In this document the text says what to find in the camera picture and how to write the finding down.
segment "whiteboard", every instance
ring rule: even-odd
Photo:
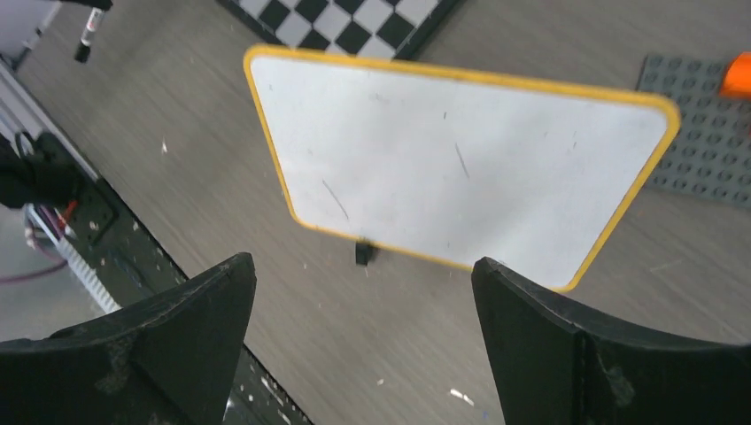
[[[268,46],[245,71],[301,225],[570,290],[679,127],[648,94]]]

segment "white square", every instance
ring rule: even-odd
[[[412,25],[419,27],[437,5],[438,0],[401,0],[397,5],[397,12]]]
[[[394,8],[384,0],[365,0],[354,13],[354,19],[372,34],[394,13]]]
[[[300,3],[300,0],[279,0],[279,2],[289,7],[290,10],[294,10],[295,6],[297,6],[298,3]]]
[[[385,41],[378,37],[370,37],[370,40],[360,49],[358,56],[361,58],[393,59],[394,52],[394,48]]]
[[[310,22],[293,11],[276,30],[276,38],[289,47],[297,47],[310,33],[310,29]]]
[[[339,47],[335,42],[332,44],[329,44],[329,47],[326,48],[326,53],[331,55],[343,55],[343,56],[350,56],[349,53],[346,52],[346,50]]]
[[[350,23],[349,13],[342,10],[336,4],[329,3],[321,16],[315,20],[314,28],[329,41],[333,42],[342,34],[345,27]]]
[[[268,0],[240,0],[240,7],[256,19],[266,8],[267,4]]]

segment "wood-grain floor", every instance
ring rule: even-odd
[[[650,51],[748,48],[749,12],[746,0],[467,0],[420,60],[632,88]],[[254,255],[246,342],[316,423],[502,423],[467,274],[389,254],[365,274],[350,243],[289,217],[241,67],[255,35],[211,0],[123,0],[81,66],[86,17],[66,7],[22,80],[189,274]],[[747,340],[749,230],[748,211],[644,190],[571,296]]]

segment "yellow whiteboard frame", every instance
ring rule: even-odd
[[[600,237],[598,237],[597,241],[595,241],[594,245],[592,246],[592,249],[589,251],[589,254],[587,254],[585,260],[582,262],[582,265],[579,267],[576,274],[574,274],[574,278],[571,280],[571,282],[569,282],[568,285],[562,288],[554,289],[555,291],[561,292],[561,293],[573,290],[578,285],[579,281],[582,279],[582,276],[584,276],[584,273],[586,272],[586,270],[594,261],[595,257],[597,257],[597,254],[602,249],[602,246],[605,244],[605,241],[607,241],[610,235],[613,233],[613,230],[616,228],[618,221],[620,221],[623,215],[626,213],[626,210],[631,205],[631,202],[636,197],[637,193],[639,193],[639,190],[646,182],[646,179],[649,177],[649,175],[652,173],[654,168],[657,166],[657,162],[660,161],[660,158],[662,158],[662,155],[665,153],[665,151],[670,146],[670,143],[676,137],[677,132],[680,129],[680,124],[681,124],[680,111],[677,108],[676,104],[673,103],[671,100],[669,100],[667,97],[658,96],[654,94],[638,93],[635,91],[621,90],[621,89],[609,89],[609,88],[596,87],[596,86],[586,86],[586,85],[581,85],[581,84],[571,84],[567,82],[522,78],[522,77],[515,77],[512,75],[505,75],[505,74],[500,74],[500,73],[484,73],[480,71],[471,71],[467,69],[451,68],[447,66],[425,65],[425,64],[418,64],[415,62],[406,62],[406,61],[399,61],[399,60],[383,61],[379,59],[356,58],[353,56],[330,55],[330,54],[326,54],[318,50],[303,50],[303,49],[291,50],[285,47],[271,46],[271,45],[265,45],[265,44],[257,44],[251,47],[245,53],[245,57],[243,61],[245,77],[247,78],[248,85],[250,86],[250,89],[251,89],[251,94],[253,96],[253,103],[255,103],[256,105],[256,111],[257,111],[257,114],[259,115],[260,124],[263,127],[263,134],[266,136],[268,149],[271,152],[271,157],[274,161],[274,168],[276,169],[276,174],[279,177],[279,182],[282,184],[282,191],[284,192],[284,199],[287,202],[287,207],[290,210],[290,215],[292,216],[292,219],[304,228],[309,228],[314,231],[322,232],[331,236],[336,236],[336,237],[340,237],[344,239],[349,239],[352,241],[359,241],[361,237],[339,233],[328,228],[321,228],[319,226],[306,223],[302,221],[298,217],[298,215],[295,213],[295,209],[292,206],[292,200],[290,198],[290,192],[287,190],[287,183],[284,180],[282,168],[279,166],[279,158],[276,155],[276,148],[274,147],[274,141],[272,140],[271,133],[268,130],[268,123],[266,121],[266,116],[264,115],[263,107],[260,104],[258,91],[256,90],[256,84],[255,84],[255,81],[253,80],[253,76],[251,73],[251,62],[255,58],[259,58],[259,57],[293,58],[296,60],[303,60],[303,61],[308,61],[308,62],[326,63],[326,64],[332,64],[332,65],[337,65],[337,66],[348,66],[351,68],[366,68],[366,69],[374,69],[374,70],[381,70],[381,71],[389,71],[392,73],[422,75],[426,77],[442,78],[442,79],[447,79],[447,80],[469,81],[469,82],[480,83],[480,84],[488,84],[492,86],[502,86],[502,87],[509,87],[513,89],[523,89],[523,90],[528,90],[528,91],[543,92],[543,93],[555,94],[555,95],[584,97],[584,98],[595,99],[595,100],[600,100],[600,101],[608,101],[611,103],[632,104],[632,105],[637,105],[637,106],[654,108],[662,112],[663,115],[665,116],[665,120],[668,123],[668,127],[667,127],[667,130],[665,131],[665,134],[662,136],[662,139],[657,144],[657,147],[654,149],[652,155],[649,157],[644,167],[641,169],[641,172],[637,176],[634,183],[626,192],[626,195],[623,197],[623,201],[621,201],[621,204],[616,208],[616,211],[610,217],[608,224],[600,233]],[[446,261],[443,259],[432,258],[430,256],[423,255],[419,252],[407,251],[396,246],[389,246],[384,243],[378,243],[377,241],[372,242],[372,244],[383,250],[395,251],[401,254],[406,254],[412,257],[417,257],[419,259],[425,259],[425,260],[442,264],[445,266],[456,267],[456,268],[460,268],[460,269],[468,270],[468,271],[472,270],[472,267],[467,267],[462,264],[456,264],[451,261]]]

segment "white speck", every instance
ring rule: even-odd
[[[451,394],[452,396],[454,396],[456,398],[461,398],[462,400],[464,400],[465,402],[467,402],[467,404],[470,405],[470,406],[474,406],[475,405],[475,402],[472,401],[472,398],[469,398],[466,394],[462,394],[462,393],[458,392],[457,390],[455,390],[453,388],[451,388],[451,391],[449,391],[449,394]]]
[[[277,410],[277,412],[279,412],[279,416],[282,416],[282,419],[287,423],[287,425],[291,425],[292,424],[292,422],[290,421],[290,418],[288,418],[286,414],[284,414],[284,413],[282,413],[282,412],[280,412],[278,410]]]

